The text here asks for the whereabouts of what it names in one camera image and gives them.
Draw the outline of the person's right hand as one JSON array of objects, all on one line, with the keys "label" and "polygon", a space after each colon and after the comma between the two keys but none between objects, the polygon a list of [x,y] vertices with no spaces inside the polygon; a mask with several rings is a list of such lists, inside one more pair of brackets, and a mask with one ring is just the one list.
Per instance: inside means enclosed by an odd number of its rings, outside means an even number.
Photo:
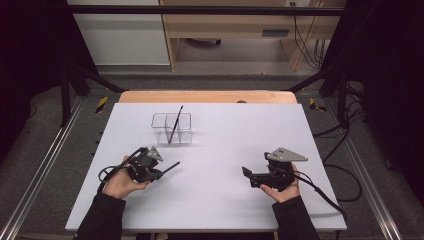
[{"label": "person's right hand", "polygon": [[299,189],[299,181],[295,179],[288,187],[286,187],[283,191],[278,192],[273,190],[271,187],[262,184],[260,189],[273,200],[278,203],[286,202],[290,199],[298,197],[300,195]]}]

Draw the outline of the clear plastic divided organizer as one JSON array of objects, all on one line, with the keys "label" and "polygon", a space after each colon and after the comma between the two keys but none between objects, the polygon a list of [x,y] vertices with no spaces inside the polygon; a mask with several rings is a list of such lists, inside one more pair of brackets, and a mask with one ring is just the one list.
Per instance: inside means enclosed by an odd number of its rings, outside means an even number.
[{"label": "clear plastic divided organizer", "polygon": [[[152,117],[151,128],[158,144],[169,144],[168,139],[177,113],[155,113]],[[192,118],[190,113],[181,113],[171,144],[192,143]]]}]

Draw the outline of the yellow-handled tool right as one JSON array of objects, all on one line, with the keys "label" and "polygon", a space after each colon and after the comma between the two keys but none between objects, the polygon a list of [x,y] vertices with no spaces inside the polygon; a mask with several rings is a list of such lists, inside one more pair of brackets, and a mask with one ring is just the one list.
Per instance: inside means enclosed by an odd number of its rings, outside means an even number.
[{"label": "yellow-handled tool right", "polygon": [[309,107],[312,110],[317,110],[317,111],[320,111],[320,112],[327,112],[326,107],[317,106],[316,103],[315,103],[315,100],[313,98],[309,98]]}]

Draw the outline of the black metal stand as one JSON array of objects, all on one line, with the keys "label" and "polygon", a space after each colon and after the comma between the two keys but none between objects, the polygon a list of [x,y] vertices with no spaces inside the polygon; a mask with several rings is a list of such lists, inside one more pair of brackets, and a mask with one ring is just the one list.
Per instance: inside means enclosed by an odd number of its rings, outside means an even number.
[{"label": "black metal stand", "polygon": [[60,88],[61,88],[61,104],[62,104],[62,122],[61,126],[64,127],[71,118],[71,105],[70,105],[70,87],[73,87],[78,96],[87,96],[90,93],[90,87],[86,83],[86,79],[91,79],[96,83],[104,86],[115,93],[125,92],[121,88],[103,77],[98,73],[90,71],[80,65],[68,63],[65,65],[61,72]]},{"label": "black metal stand", "polygon": [[331,64],[329,67],[318,71],[316,74],[308,77],[306,80],[289,87],[288,91],[297,93],[303,88],[323,80],[323,84],[319,89],[319,94],[322,97],[331,96],[335,90],[338,90],[337,95],[337,120],[344,129],[348,128],[347,114],[346,114],[346,95],[347,95],[347,75],[342,67],[336,64]]}]

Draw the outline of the person's left hand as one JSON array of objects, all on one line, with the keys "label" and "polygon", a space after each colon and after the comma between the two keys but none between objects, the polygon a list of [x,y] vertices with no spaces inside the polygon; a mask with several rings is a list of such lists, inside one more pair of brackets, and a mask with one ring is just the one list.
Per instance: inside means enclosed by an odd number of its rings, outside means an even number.
[{"label": "person's left hand", "polygon": [[124,199],[134,191],[145,190],[149,184],[150,181],[133,181],[126,169],[120,169],[105,184],[102,192],[115,199]]}]

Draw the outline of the white board table cover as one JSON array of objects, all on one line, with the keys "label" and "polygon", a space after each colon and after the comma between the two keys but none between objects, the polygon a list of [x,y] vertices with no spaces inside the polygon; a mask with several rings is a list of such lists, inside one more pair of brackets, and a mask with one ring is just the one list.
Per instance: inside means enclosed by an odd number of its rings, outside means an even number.
[{"label": "white board table cover", "polygon": [[151,147],[155,113],[190,113],[192,143],[161,145],[160,168],[178,166],[144,191],[127,197],[123,228],[134,232],[272,232],[273,201],[243,176],[266,169],[264,152],[284,147],[308,158],[299,171],[313,181],[300,191],[319,231],[343,230],[343,216],[331,207],[335,195],[299,104],[114,105],[66,228],[76,230],[99,186],[98,173],[136,149]]}]

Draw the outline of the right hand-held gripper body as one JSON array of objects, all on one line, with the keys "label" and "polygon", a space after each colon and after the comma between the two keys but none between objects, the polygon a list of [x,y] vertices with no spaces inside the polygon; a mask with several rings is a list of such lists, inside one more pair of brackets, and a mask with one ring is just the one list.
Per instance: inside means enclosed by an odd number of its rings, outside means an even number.
[{"label": "right hand-held gripper body", "polygon": [[267,160],[268,172],[252,172],[252,176],[249,179],[250,185],[252,188],[259,188],[262,184],[264,184],[276,189],[277,191],[283,191],[295,180],[292,163],[307,161],[308,158],[283,147],[279,147],[269,153],[270,160]]}]

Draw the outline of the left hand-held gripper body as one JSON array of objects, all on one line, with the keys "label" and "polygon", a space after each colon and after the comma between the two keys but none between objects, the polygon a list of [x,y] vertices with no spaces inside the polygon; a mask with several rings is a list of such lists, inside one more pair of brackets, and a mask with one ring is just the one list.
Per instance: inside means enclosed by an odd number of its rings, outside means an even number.
[{"label": "left hand-held gripper body", "polygon": [[130,157],[127,163],[127,170],[132,180],[137,183],[150,181],[152,176],[158,175],[155,170],[162,156],[155,146],[150,149],[141,147],[135,151],[135,155]]}]

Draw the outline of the black pen with pale tip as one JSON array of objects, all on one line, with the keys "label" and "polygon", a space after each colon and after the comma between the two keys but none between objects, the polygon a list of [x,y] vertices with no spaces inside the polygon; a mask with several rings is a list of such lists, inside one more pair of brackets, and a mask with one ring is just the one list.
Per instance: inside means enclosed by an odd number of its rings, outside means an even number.
[{"label": "black pen with pale tip", "polygon": [[179,109],[179,111],[178,111],[178,113],[177,113],[177,116],[176,116],[176,119],[175,119],[175,122],[174,122],[174,125],[173,125],[173,128],[172,128],[172,132],[171,132],[170,137],[169,137],[169,139],[168,139],[168,143],[169,143],[169,144],[171,144],[171,143],[172,143],[172,140],[173,140],[173,137],[174,137],[174,134],[175,134],[175,131],[176,131],[177,125],[178,125],[178,123],[179,123],[179,118],[180,118],[180,115],[181,115],[181,112],[182,112],[182,109],[183,109],[183,108],[184,108],[184,105],[181,105],[181,106],[180,106],[180,109]]}]

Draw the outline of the light wooden desk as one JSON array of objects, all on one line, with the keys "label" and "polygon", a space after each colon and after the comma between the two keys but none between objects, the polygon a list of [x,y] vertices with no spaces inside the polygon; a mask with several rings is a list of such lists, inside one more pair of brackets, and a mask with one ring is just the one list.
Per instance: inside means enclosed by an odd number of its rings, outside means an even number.
[{"label": "light wooden desk", "polygon": [[[343,8],[347,0],[158,0],[161,6],[243,6]],[[312,62],[307,48],[313,40],[329,42],[337,16],[173,15],[162,16],[171,65],[176,65],[181,39],[274,39],[282,46],[290,68]]]}]

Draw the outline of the aluminium floor rail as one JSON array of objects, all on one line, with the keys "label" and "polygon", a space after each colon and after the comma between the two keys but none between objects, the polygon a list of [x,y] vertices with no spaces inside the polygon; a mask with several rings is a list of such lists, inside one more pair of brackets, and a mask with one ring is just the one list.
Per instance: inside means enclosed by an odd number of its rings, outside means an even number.
[{"label": "aluminium floor rail", "polygon": [[[337,120],[337,105],[333,100],[325,99],[328,112],[335,125],[340,124]],[[358,100],[348,102],[346,105],[347,123],[350,126],[356,120],[362,119],[364,113]],[[397,224],[395,223],[389,208],[383,200],[382,195],[372,179],[371,172],[366,169],[366,165],[361,158],[358,149],[350,137],[349,130],[340,130],[342,140],[340,146],[351,165],[353,175],[357,178],[362,187],[362,196],[366,198],[374,218],[384,236],[385,240],[403,240]]]},{"label": "aluminium floor rail", "polygon": [[0,231],[0,240],[14,240],[16,238],[65,141],[67,140],[84,102],[85,99],[82,97],[75,98],[74,104],[71,108],[70,117],[59,129],[54,141],[50,145],[14,212]]}]

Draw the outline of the white cabinet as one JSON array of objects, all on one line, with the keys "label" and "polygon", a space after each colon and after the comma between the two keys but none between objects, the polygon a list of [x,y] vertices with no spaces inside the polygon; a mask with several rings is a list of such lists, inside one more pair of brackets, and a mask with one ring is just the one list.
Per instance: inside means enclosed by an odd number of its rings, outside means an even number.
[{"label": "white cabinet", "polygon": [[74,17],[98,66],[169,64],[160,14],[75,14]]}]

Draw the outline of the yellow-handled tool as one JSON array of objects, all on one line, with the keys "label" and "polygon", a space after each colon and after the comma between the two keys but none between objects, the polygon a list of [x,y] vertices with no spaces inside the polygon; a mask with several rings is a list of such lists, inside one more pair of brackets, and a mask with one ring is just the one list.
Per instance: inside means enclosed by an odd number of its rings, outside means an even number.
[{"label": "yellow-handled tool", "polygon": [[104,109],[106,103],[107,103],[108,97],[107,96],[103,96],[98,103],[98,106],[95,110],[95,113],[101,113],[102,110]]},{"label": "yellow-handled tool", "polygon": [[309,107],[312,110],[317,110],[317,111],[320,111],[320,112],[327,112],[326,107],[317,106],[316,103],[315,103],[315,100],[313,98],[309,98]]}]

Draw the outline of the wooden table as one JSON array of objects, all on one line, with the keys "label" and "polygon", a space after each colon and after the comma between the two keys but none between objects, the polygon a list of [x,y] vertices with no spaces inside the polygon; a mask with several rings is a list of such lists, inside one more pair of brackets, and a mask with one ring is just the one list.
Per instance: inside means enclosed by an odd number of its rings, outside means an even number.
[{"label": "wooden table", "polygon": [[125,91],[119,103],[278,103],[297,104],[290,91],[269,90],[143,90]]}]

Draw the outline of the black horizontal frame bar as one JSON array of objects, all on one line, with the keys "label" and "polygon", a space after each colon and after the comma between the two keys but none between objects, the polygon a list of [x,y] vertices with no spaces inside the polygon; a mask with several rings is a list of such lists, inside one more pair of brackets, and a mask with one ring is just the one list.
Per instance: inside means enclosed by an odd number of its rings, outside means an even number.
[{"label": "black horizontal frame bar", "polygon": [[342,16],[346,13],[344,8],[243,6],[69,5],[66,10],[75,14]]}]

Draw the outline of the yellow-handled tool left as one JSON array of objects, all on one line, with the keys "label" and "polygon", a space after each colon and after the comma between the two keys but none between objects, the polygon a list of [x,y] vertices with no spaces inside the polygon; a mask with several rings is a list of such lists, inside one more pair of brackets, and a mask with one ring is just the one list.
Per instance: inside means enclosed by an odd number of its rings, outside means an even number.
[{"label": "yellow-handled tool left", "polygon": [[108,97],[107,96],[103,96],[98,103],[98,106],[95,110],[95,113],[101,113],[102,110],[104,109],[106,103],[107,103]]}]

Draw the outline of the dark curtain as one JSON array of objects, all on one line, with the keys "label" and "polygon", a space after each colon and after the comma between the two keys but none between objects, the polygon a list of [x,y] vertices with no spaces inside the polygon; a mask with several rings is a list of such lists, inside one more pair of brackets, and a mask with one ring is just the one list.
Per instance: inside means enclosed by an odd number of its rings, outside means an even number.
[{"label": "dark curtain", "polygon": [[54,38],[63,44],[67,60],[97,71],[74,15],[47,9],[67,4],[0,0],[0,162],[30,116],[31,99],[60,84],[64,63],[54,49]]},{"label": "dark curtain", "polygon": [[347,0],[325,57],[364,86],[386,156],[424,206],[424,0]]}]

